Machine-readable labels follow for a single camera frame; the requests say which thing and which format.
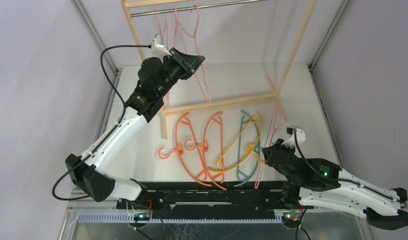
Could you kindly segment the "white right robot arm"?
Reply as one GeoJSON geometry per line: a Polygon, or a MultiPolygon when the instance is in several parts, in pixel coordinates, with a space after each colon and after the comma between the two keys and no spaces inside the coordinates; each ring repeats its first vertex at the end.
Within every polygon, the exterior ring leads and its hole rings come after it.
{"type": "Polygon", "coordinates": [[[384,189],[367,183],[323,158],[304,158],[283,139],[262,149],[266,165],[286,177],[281,203],[286,209],[321,207],[364,219],[369,225],[388,231],[408,226],[404,211],[407,191],[384,189]]]}

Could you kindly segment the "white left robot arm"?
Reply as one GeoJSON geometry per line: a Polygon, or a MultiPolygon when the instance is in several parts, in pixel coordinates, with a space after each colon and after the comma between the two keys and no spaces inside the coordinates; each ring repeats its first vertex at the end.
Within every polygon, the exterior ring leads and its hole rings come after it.
{"type": "Polygon", "coordinates": [[[142,186],[132,179],[111,176],[107,171],[118,152],[160,110],[169,90],[179,80],[189,79],[205,59],[203,55],[186,54],[174,47],[161,57],[145,59],[121,116],[87,150],[66,158],[72,183],[96,202],[125,199],[135,208],[143,208],[148,195],[142,186]]]}

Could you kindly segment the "yellow plastic hanger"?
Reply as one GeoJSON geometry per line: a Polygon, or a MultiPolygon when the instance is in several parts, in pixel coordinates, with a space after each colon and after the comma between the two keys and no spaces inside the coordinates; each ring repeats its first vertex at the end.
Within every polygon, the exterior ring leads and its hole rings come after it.
{"type": "Polygon", "coordinates": [[[262,136],[262,130],[264,127],[264,122],[262,120],[261,113],[256,110],[254,115],[248,114],[246,111],[242,110],[242,119],[240,122],[240,131],[237,136],[232,140],[228,147],[221,154],[219,159],[216,161],[213,167],[210,167],[210,172],[212,173],[229,173],[231,171],[236,171],[238,174],[245,175],[241,170],[241,166],[246,164],[246,161],[251,157],[255,156],[255,169],[258,167],[258,159],[260,157],[261,143],[260,139],[262,136]],[[254,127],[256,131],[255,139],[251,140],[249,144],[244,143],[243,135],[247,133],[249,127],[254,127]],[[233,147],[237,147],[237,160],[232,164],[228,165],[224,162],[224,158],[227,157],[229,152],[233,147]]]}

